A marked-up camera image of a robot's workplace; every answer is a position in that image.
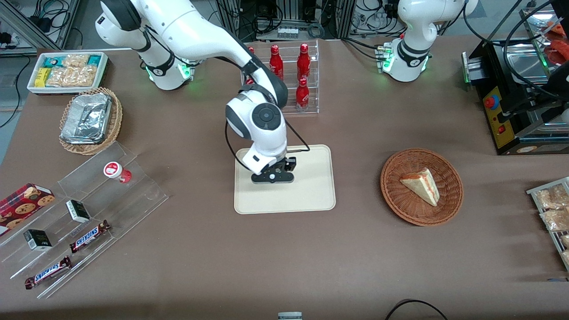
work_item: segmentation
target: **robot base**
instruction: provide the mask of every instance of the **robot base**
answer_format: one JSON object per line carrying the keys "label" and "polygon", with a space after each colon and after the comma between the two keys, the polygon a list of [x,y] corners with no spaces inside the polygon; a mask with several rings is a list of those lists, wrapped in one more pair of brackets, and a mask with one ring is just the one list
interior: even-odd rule
{"label": "robot base", "polygon": [[407,65],[407,62],[401,59],[397,53],[397,46],[401,41],[401,39],[395,39],[392,42],[386,42],[384,44],[384,47],[391,48],[391,54],[390,57],[384,62],[382,71],[397,81],[411,82],[417,79],[421,72],[424,71],[428,58],[416,67],[409,67]]}

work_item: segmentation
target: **clear acrylic shelf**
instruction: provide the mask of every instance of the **clear acrylic shelf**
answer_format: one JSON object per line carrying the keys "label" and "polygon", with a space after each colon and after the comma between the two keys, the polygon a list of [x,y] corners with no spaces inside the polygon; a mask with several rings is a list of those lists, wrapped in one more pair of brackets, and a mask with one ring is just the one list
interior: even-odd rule
{"label": "clear acrylic shelf", "polygon": [[[22,290],[25,290],[24,282],[28,277],[69,256],[72,269],[63,270],[29,290],[38,298],[47,298],[164,203],[168,196],[134,159],[134,154],[115,142],[53,186],[51,190],[56,200],[2,239],[0,257],[4,273],[21,282]],[[102,173],[102,168],[111,161],[117,161],[131,171],[133,177],[128,183],[108,179]],[[65,206],[70,199],[83,202],[91,217],[88,223],[81,224],[71,219]],[[72,253],[69,245],[104,220],[111,229]],[[53,247],[45,252],[30,250],[23,236],[27,229],[44,230]]]}
{"label": "clear acrylic shelf", "polygon": [[[305,112],[300,112],[296,109],[296,88],[298,87],[298,79],[296,78],[296,60],[300,54],[300,45],[302,43],[308,44],[308,55],[310,55],[310,75],[308,77],[307,86],[310,90],[310,95],[308,96],[308,108]],[[256,43],[248,44],[249,47],[255,49],[255,55],[264,63],[267,68],[269,67],[269,60],[271,59],[271,49],[270,47],[259,48]],[[319,48],[318,41],[289,41],[289,42],[279,42],[279,52],[283,58],[283,69],[284,69],[284,83],[288,88],[288,100],[286,106],[282,109],[284,115],[292,114],[314,114],[320,112],[319,105],[319,91],[320,91],[320,81],[319,81]]]}

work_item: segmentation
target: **black machine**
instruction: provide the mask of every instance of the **black machine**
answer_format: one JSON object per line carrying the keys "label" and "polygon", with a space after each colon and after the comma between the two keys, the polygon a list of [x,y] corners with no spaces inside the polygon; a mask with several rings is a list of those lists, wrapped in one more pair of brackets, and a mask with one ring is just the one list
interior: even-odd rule
{"label": "black machine", "polygon": [[[519,25],[525,24],[531,42],[512,39],[513,30],[493,44],[482,41],[469,57],[463,53],[465,81],[483,101],[500,155],[569,153],[569,111],[563,113],[569,101],[569,61],[553,59],[558,53],[551,42],[562,36],[540,34],[548,21],[569,17],[569,2],[540,7],[538,14],[533,8],[520,12]],[[561,25],[569,30],[569,19]]]}

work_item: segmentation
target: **small black box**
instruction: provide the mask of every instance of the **small black box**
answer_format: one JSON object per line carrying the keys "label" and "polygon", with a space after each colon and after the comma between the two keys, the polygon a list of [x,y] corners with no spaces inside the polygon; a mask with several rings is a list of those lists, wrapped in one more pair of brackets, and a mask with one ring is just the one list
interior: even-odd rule
{"label": "small black box", "polygon": [[67,206],[67,211],[69,211],[69,214],[71,215],[71,219],[80,223],[89,222],[89,214],[81,202],[69,200],[65,205]]}
{"label": "small black box", "polygon": [[24,232],[24,238],[32,250],[46,251],[52,247],[46,232],[42,230],[28,229]]}

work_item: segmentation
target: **coca-cola bottle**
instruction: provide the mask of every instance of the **coca-cola bottle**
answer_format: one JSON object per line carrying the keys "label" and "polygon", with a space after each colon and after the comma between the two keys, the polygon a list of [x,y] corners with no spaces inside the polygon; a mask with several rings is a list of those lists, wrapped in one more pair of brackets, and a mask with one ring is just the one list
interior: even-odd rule
{"label": "coca-cola bottle", "polygon": [[274,44],[271,46],[271,60],[269,60],[269,68],[271,72],[276,74],[281,80],[285,78],[283,71],[283,58],[279,53],[279,46]]}
{"label": "coca-cola bottle", "polygon": [[302,77],[308,79],[310,75],[310,56],[308,55],[308,45],[306,43],[300,45],[300,55],[298,55],[296,67],[298,69],[296,73],[298,80],[300,81]]}
{"label": "coca-cola bottle", "polygon": [[[252,54],[255,54],[255,48],[249,47],[248,49],[249,49],[249,51],[251,51]],[[245,77],[245,84],[253,84],[253,83],[255,83],[255,81],[253,81],[253,79],[251,79],[251,76]]]}
{"label": "coca-cola bottle", "polygon": [[305,112],[308,109],[308,95],[310,91],[306,86],[306,78],[303,77],[298,81],[296,88],[296,109],[300,112]]}

